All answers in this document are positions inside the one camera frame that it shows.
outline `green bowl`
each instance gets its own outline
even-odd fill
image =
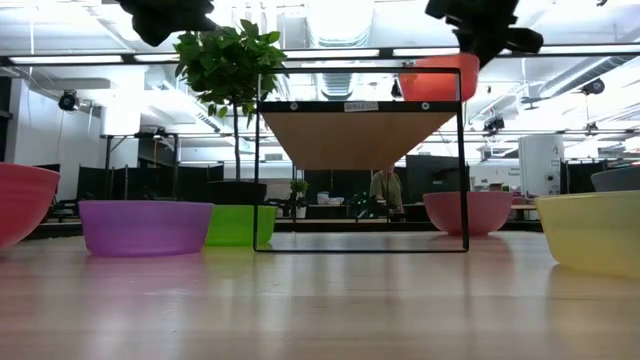
[[[271,240],[278,208],[258,206],[258,244]],[[252,246],[253,205],[216,205],[211,213],[206,246]]]

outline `yellow bowl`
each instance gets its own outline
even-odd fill
[[[535,203],[560,264],[640,278],[640,191],[548,196]]]

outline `label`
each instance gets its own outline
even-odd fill
[[[344,112],[378,111],[377,101],[361,101],[344,103]]]

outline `purple bowl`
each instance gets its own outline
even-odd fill
[[[163,256],[200,251],[213,204],[80,201],[87,249],[96,256]]]

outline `person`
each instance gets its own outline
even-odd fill
[[[395,212],[404,212],[402,208],[402,183],[398,174],[394,172],[393,165],[373,175],[369,196],[378,202],[386,202],[389,209]]]

